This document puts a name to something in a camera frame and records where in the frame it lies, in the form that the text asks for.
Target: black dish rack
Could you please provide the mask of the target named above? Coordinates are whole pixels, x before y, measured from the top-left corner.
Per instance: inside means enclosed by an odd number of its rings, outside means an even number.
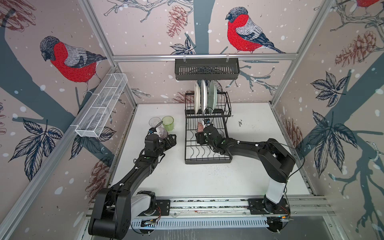
[[[217,93],[217,105],[212,113],[201,109],[195,114],[194,93],[185,94],[185,164],[230,163],[229,156],[215,153],[206,144],[196,142],[197,123],[209,118],[222,137],[228,136],[227,120],[231,116],[231,103],[227,92]]]

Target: clear plastic cup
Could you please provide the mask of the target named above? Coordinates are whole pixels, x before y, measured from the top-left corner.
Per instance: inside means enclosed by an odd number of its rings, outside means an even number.
[[[151,126],[151,127],[156,127],[159,123],[161,122],[161,119],[160,118],[158,118],[158,117],[153,117],[153,118],[151,118],[150,120],[149,120],[149,125]]]
[[[163,117],[162,121],[163,121],[163,126],[167,131],[173,130],[173,127],[174,127],[173,117],[165,116]]]

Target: bird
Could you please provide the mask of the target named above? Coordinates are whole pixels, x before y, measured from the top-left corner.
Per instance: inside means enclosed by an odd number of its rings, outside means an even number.
[[[231,9],[225,18],[228,20],[228,41],[232,46],[240,51],[250,51],[256,49],[269,48],[278,53],[284,53],[265,36],[263,30],[257,26],[248,15],[244,7]]]
[[[356,10],[357,7],[363,7],[363,8],[365,8],[365,14],[363,16],[361,16],[361,17],[364,17],[364,16],[370,14],[369,12],[367,12],[367,7],[371,6],[374,3],[377,3],[380,0],[345,0],[345,1],[341,2],[341,3],[339,3],[339,5],[342,5],[342,4],[347,3],[349,1],[356,2],[356,6],[354,7],[354,9],[353,9],[353,11],[352,11],[352,13],[350,15],[353,15],[353,12]]]
[[[88,81],[93,75],[97,76],[98,64],[107,59],[100,54],[86,51],[84,48],[65,44],[53,36],[48,36],[41,41],[40,51],[44,61],[50,60],[68,80],[87,83],[87,90],[83,92],[83,97],[86,93],[92,93],[88,90]]]

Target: white snow dot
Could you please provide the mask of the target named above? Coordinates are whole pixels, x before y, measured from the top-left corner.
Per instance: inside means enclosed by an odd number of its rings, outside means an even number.
[[[73,227],[76,227],[76,225],[81,221],[83,218],[84,212],[80,213],[80,215],[77,217],[76,221],[73,224]]]
[[[63,187],[61,186],[61,187],[58,187],[56,190],[55,190],[55,194],[56,195],[59,195],[59,194],[61,194],[61,192],[63,191]]]

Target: red bird breast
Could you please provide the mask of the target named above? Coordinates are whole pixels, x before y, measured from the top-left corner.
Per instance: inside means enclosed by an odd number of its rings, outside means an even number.
[[[263,45],[258,43],[252,43],[239,36],[236,32],[236,28],[244,26],[248,21],[248,15],[240,15],[236,20],[231,23],[228,21],[228,41],[238,51],[250,51],[253,52],[255,49],[262,47]]]
[[[51,63],[61,72],[68,80],[83,83],[87,82],[96,73],[96,63],[89,64],[82,68],[71,68],[65,65],[64,61],[68,57],[68,51],[62,42],[59,42],[54,47],[56,60]]]

